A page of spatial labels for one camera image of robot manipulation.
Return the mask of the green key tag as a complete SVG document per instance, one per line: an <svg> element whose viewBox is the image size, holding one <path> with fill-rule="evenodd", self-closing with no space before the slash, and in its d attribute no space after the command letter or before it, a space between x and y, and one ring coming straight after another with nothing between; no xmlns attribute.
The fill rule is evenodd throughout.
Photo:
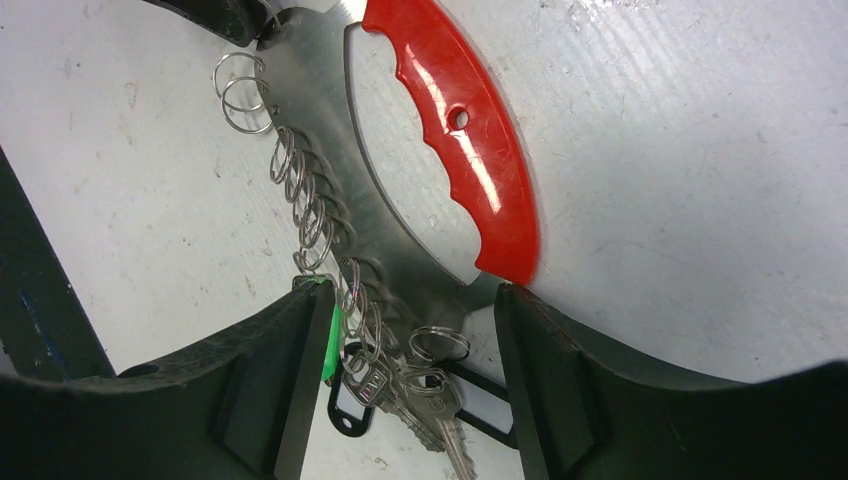
<svg viewBox="0 0 848 480"><path fill-rule="evenodd" d="M292 280L294 288L300 287L307 283L325 283L328 282L333 287L333 310L330 322L330 329L327 340L327 347L323 359L321 380L328 382L335 374L340 357L342 356L340 327L342 323L343 312L340 306L339 287L334 277L327 273L298 275Z"/></svg>

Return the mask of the steel key holder red handle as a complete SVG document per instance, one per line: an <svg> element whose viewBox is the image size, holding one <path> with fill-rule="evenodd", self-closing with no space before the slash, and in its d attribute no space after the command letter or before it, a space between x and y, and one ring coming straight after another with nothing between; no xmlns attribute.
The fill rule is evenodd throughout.
<svg viewBox="0 0 848 480"><path fill-rule="evenodd" d="M395 75L439 157L450 196L471 216L478 277L439 264L391 206L365 152L349 87L350 32L386 37ZM529 284L540 232L525 155L510 114L465 36L434 1L337 1L323 12L270 11L251 76L277 142L269 175L294 207L298 267L333 256L343 297L408 346L425 326L460 328L491 305L500 281Z"/></svg>

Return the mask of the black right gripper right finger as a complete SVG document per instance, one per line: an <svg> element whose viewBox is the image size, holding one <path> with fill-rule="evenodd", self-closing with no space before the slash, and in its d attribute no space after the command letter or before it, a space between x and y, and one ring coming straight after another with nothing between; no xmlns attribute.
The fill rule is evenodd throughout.
<svg viewBox="0 0 848 480"><path fill-rule="evenodd" d="M494 318L529 479L843 479L847 364L747 384L638 351L502 285Z"/></svg>

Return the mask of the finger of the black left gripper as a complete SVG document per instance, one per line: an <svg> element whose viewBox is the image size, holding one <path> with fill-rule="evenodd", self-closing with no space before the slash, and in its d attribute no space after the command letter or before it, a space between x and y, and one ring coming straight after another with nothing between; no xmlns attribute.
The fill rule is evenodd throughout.
<svg viewBox="0 0 848 480"><path fill-rule="evenodd" d="M260 0L145 0L215 34L232 45L246 47L271 32L279 9Z"/></svg>

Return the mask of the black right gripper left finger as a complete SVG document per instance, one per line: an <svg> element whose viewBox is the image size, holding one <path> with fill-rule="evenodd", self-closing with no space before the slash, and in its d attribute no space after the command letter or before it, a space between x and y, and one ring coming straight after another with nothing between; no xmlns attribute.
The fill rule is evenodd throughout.
<svg viewBox="0 0 848 480"><path fill-rule="evenodd" d="M297 479L335 306L303 277L253 316L117 377L3 376L5 479Z"/></svg>

